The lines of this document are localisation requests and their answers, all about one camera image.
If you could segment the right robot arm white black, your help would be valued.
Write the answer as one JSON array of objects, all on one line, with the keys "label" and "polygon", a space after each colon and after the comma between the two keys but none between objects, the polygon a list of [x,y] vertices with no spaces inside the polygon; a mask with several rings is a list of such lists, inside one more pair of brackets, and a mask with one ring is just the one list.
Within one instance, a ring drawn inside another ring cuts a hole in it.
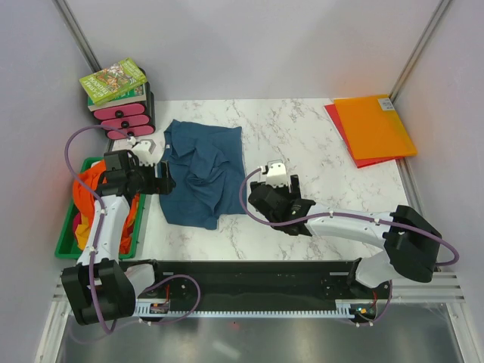
[{"label": "right robot arm white black", "polygon": [[285,234],[339,237],[380,248],[376,255],[353,262],[346,288],[354,297],[364,297],[394,278],[419,283],[433,278],[441,236],[409,206],[399,205],[392,213],[331,209],[303,199],[295,176],[277,187],[251,182],[248,202],[267,225]]}]

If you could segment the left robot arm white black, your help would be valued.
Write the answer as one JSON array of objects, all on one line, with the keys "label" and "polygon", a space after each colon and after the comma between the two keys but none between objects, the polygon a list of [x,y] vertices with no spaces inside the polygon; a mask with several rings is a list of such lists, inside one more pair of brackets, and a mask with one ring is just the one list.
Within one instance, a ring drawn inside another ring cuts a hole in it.
[{"label": "left robot arm white black", "polygon": [[119,246],[132,201],[138,194],[170,194],[176,186],[169,163],[142,163],[131,150],[106,153],[95,189],[95,215],[90,235],[75,266],[61,282],[78,324],[105,323],[133,315],[137,297],[158,297],[166,279],[151,262],[130,268],[119,265]]}]

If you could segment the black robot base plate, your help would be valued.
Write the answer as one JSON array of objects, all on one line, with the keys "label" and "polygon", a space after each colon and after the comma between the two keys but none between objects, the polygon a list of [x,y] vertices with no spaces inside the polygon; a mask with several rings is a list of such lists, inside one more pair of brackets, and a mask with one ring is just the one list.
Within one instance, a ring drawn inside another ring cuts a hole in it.
[{"label": "black robot base plate", "polygon": [[152,260],[155,280],[174,275],[144,297],[169,299],[172,312],[308,312],[332,310],[338,300],[387,299],[389,282],[357,284],[351,261],[248,262]]}]

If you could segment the blue polo shirt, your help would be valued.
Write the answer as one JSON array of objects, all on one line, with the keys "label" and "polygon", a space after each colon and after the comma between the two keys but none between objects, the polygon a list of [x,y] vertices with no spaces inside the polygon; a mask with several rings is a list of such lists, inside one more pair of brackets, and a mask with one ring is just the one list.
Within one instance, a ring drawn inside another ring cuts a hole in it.
[{"label": "blue polo shirt", "polygon": [[160,196],[169,224],[216,230],[220,216],[245,213],[239,199],[247,195],[240,126],[174,119],[164,138],[162,160],[175,181],[173,191]]}]

